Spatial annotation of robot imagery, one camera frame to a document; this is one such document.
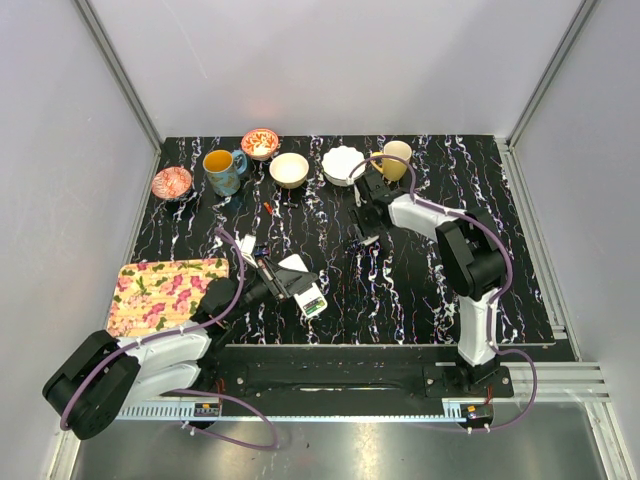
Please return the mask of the white remote control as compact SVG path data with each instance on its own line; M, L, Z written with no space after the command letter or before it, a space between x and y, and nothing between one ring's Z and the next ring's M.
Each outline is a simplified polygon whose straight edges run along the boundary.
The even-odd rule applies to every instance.
M320 315L328 306L316 283L313 283L302 293L295 294L294 299L306 318Z

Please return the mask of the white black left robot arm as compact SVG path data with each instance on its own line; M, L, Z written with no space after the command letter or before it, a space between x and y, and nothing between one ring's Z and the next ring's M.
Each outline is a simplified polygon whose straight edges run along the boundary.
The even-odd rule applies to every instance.
M306 307L319 292L318 279L298 255L280 263L259 259L239 281L210 281L194 314L179 326L140 337L91 333L44 384L42 395L62 429L87 440L122 410L153 397L187 389L208 394L217 373L201 360L228 343L232 319L269 300L295 299Z

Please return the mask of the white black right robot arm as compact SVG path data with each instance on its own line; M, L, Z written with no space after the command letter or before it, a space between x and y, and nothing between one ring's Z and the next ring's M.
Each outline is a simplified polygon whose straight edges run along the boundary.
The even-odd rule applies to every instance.
M497 304L513 278L492 216L482 208L452 209L392 190L375 172L347 184L354 189L349 215L361 243L372 243L393 227L437 243L445 281L458 296L460 314L456 366L444 374L443 383L468 396L480 394L500 367Z

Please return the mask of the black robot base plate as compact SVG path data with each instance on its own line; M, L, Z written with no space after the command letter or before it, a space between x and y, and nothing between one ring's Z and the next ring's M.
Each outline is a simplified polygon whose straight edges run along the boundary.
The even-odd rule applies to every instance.
M511 399L509 369L496 359L469 367L457 348L418 345L229 345L209 352L195 392L400 393L418 399Z

